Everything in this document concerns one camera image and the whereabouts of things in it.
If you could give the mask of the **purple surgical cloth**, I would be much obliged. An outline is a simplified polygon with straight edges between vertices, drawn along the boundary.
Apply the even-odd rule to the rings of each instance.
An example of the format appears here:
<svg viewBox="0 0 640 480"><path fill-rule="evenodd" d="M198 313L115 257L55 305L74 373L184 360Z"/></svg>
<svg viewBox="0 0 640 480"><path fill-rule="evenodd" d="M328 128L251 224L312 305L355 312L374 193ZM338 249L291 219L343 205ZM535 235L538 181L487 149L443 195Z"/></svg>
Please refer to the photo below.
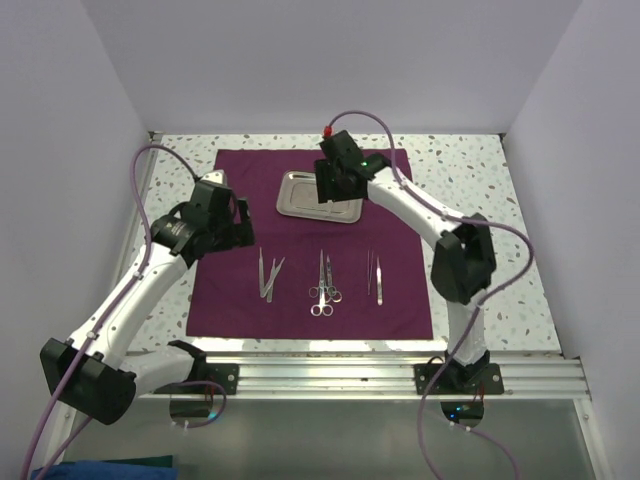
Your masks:
<svg viewBox="0 0 640 480"><path fill-rule="evenodd" d="M301 340L412 340L433 336L420 237L383 208L367 201L353 224L292 218L276 210L286 171L307 171L321 156L313 150L221 150L214 166L245 197L255 244L205 256L197 264L186 323L193 337ZM260 298L259 247L264 277L273 259L282 268L272 303ZM373 281L367 295L367 251L373 249ZM342 301L333 314L314 317L319 253L332 262ZM376 302L376 258L382 268L382 306Z"/></svg>

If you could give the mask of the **thin steel tweezers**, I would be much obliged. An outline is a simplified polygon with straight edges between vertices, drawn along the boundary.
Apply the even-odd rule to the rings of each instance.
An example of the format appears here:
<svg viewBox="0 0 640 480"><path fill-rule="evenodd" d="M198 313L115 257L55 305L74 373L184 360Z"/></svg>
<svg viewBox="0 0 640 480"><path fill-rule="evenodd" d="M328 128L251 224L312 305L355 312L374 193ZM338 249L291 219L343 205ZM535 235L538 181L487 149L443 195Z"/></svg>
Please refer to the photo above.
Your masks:
<svg viewBox="0 0 640 480"><path fill-rule="evenodd" d="M369 249L367 251L367 295L371 295L372 290L372 281L373 281L373 260L374 260L374 251L373 249Z"/></svg>

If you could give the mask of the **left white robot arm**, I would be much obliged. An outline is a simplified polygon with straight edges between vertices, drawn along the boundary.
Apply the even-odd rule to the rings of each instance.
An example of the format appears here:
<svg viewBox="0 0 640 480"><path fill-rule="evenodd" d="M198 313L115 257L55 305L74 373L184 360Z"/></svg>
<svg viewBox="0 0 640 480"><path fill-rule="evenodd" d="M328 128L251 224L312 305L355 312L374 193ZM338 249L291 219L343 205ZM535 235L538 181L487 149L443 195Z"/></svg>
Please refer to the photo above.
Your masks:
<svg viewBox="0 0 640 480"><path fill-rule="evenodd" d="M174 340L139 357L127 352L164 294L203 257L255 242L248 202L223 171L199 179L191 198L153 222L151 243L98 310L67 340L40 352L47 385L62 403L111 425L133 401L169 385L201 390L211 376L199 348Z"/></svg>

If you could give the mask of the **steel scalpel handle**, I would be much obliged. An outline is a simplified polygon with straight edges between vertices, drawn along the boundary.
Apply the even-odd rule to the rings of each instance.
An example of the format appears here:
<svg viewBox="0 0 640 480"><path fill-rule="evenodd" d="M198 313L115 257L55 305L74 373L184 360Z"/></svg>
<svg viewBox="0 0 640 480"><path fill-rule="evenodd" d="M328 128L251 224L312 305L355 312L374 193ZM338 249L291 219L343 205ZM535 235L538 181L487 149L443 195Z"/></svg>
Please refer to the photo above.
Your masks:
<svg viewBox="0 0 640 480"><path fill-rule="evenodd" d="M259 247L258 279L259 279L259 295L260 295L260 298L264 298L266 295L266 283L265 283L265 277L264 277L264 260L263 260L262 247Z"/></svg>
<svg viewBox="0 0 640 480"><path fill-rule="evenodd" d="M282 268L283 263L284 263L284 258L282 258L279 263L272 264L270 276L267 281L264 281L264 277L261 276L260 296L262 298L265 298L272 291L276 278Z"/></svg>
<svg viewBox="0 0 640 480"><path fill-rule="evenodd" d="M278 272L277 272L276 261L275 261L275 259L273 259L272 267L271 267L271 270L270 270L270 277L269 277L269 280L268 280L267 285L266 285L269 288L266 291L266 297L265 298L266 298L267 303L269 303L269 304L272 303L272 300L273 300L273 289L274 289L274 283L275 283L277 274L278 274Z"/></svg>

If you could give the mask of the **steel scissors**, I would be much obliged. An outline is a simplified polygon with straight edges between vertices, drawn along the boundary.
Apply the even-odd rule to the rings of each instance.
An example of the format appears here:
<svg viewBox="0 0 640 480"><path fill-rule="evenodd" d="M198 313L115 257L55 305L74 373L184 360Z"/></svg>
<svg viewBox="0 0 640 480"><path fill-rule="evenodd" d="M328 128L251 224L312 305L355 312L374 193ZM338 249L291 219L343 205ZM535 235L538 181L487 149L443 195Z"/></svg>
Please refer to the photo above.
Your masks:
<svg viewBox="0 0 640 480"><path fill-rule="evenodd" d="M334 285L332 262L329 256L326 256L325 267L326 267L325 286L326 286L326 294L328 296L328 300L334 303L339 303L342 301L342 293Z"/></svg>
<svg viewBox="0 0 640 480"><path fill-rule="evenodd" d="M310 308L310 313L314 317L328 317L333 314L333 306L328 303L328 290L323 273L319 275L318 285L309 288L309 296L316 299L316 303Z"/></svg>

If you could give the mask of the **broad steel tweezers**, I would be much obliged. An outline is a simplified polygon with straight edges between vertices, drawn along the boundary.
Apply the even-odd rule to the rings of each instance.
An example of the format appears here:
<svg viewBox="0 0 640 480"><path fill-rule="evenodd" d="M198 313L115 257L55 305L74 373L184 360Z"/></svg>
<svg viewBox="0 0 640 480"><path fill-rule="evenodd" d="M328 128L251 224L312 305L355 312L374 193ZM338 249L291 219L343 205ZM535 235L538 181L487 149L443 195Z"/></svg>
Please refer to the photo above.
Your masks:
<svg viewBox="0 0 640 480"><path fill-rule="evenodd" d="M382 283L382 268L380 257L376 258L376 302L378 306L382 306L384 302L383 298L383 283Z"/></svg>

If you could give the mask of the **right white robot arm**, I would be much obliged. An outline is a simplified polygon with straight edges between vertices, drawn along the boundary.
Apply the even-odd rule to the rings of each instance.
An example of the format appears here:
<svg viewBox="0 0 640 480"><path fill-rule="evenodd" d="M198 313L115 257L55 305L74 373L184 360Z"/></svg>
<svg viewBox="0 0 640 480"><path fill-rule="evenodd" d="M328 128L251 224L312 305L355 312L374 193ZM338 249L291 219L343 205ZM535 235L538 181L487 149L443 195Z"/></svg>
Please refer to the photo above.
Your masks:
<svg viewBox="0 0 640 480"><path fill-rule="evenodd" d="M486 219L475 214L449 215L444 206L392 168L391 159L369 156L346 131L327 126L320 143L324 157L314 162L320 203L368 200L401 220L432 249L431 284L446 301L449 341L443 365L429 376L442 393L470 391L489 366L490 354L481 328L481 297L496 270Z"/></svg>

